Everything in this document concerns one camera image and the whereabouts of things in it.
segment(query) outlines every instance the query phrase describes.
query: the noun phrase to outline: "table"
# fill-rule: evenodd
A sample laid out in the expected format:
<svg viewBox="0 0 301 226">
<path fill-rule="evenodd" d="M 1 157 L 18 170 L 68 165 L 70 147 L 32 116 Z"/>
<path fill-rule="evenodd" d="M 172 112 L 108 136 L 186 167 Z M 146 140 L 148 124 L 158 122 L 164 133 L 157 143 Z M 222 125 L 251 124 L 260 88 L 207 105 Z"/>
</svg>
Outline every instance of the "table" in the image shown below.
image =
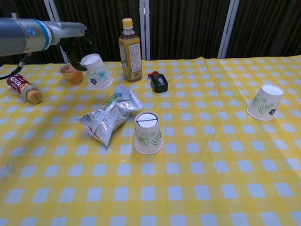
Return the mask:
<svg viewBox="0 0 301 226">
<path fill-rule="evenodd" d="M 0 86 L 0 226 L 301 225 L 301 56 L 143 61 L 136 83 L 106 63 L 113 84 L 99 91 L 58 67 L 22 70 L 43 92 L 38 105 Z M 152 91 L 152 71 L 168 92 Z M 253 119 L 246 107 L 270 82 L 285 91 L 276 118 Z M 159 153 L 134 150 L 133 117 L 109 148 L 76 121 L 118 84 L 159 115 Z"/>
</svg>

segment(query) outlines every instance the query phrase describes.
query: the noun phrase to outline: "cup with leaf design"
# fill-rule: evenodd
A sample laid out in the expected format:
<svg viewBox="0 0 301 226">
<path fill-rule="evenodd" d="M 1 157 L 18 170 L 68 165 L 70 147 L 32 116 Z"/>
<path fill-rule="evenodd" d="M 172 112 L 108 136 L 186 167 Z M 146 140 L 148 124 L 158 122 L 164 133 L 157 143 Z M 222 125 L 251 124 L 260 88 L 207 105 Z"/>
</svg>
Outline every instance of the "cup with leaf design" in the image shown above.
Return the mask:
<svg viewBox="0 0 301 226">
<path fill-rule="evenodd" d="M 113 79 L 99 54 L 89 54 L 82 58 L 80 63 L 87 68 L 87 81 L 90 89 L 105 89 L 112 84 Z"/>
<path fill-rule="evenodd" d="M 270 121 L 275 118 L 275 112 L 284 94 L 283 89 L 273 84 L 265 84 L 256 94 L 246 111 L 253 118 Z"/>
<path fill-rule="evenodd" d="M 135 117 L 135 149 L 142 154 L 154 154 L 163 145 L 159 117 L 154 112 L 141 112 Z"/>
</svg>

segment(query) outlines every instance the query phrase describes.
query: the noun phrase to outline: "can label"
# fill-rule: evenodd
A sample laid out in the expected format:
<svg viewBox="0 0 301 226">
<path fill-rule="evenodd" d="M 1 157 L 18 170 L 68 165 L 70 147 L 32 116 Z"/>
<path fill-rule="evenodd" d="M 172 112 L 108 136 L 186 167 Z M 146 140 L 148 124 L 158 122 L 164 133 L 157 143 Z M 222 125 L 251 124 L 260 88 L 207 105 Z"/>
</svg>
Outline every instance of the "can label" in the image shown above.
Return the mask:
<svg viewBox="0 0 301 226">
<path fill-rule="evenodd" d="M 11 86 L 18 94 L 25 97 L 29 90 L 37 89 L 35 85 L 29 83 L 23 76 L 15 74 L 7 79 L 7 84 Z"/>
</svg>

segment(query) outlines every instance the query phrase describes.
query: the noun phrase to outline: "plastic bottle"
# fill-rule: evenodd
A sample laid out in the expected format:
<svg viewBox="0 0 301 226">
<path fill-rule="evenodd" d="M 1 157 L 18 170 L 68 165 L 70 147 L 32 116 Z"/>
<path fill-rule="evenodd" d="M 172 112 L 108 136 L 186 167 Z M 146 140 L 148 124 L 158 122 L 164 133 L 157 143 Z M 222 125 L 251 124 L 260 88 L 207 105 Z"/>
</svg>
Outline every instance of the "plastic bottle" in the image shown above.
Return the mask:
<svg viewBox="0 0 301 226">
<path fill-rule="evenodd" d="M 123 32 L 119 38 L 123 77 L 128 82 L 142 78 L 140 39 L 133 30 L 131 18 L 122 20 Z"/>
<path fill-rule="evenodd" d="M 13 88 L 19 95 L 27 98 L 32 103 L 43 101 L 43 96 L 38 87 L 29 83 L 23 76 L 16 74 L 9 77 L 6 83 Z"/>
</svg>

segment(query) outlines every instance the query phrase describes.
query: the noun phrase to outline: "snack bag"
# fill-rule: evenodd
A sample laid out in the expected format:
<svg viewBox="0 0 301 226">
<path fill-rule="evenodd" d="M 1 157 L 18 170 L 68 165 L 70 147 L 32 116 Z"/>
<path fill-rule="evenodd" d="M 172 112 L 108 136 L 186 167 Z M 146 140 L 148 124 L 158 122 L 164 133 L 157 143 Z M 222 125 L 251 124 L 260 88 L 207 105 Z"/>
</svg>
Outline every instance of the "snack bag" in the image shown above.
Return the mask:
<svg viewBox="0 0 301 226">
<path fill-rule="evenodd" d="M 136 94 L 124 85 L 118 85 L 101 108 L 77 120 L 92 136 L 108 146 L 112 132 L 130 117 L 131 112 L 138 111 L 142 107 L 143 104 Z"/>
</svg>

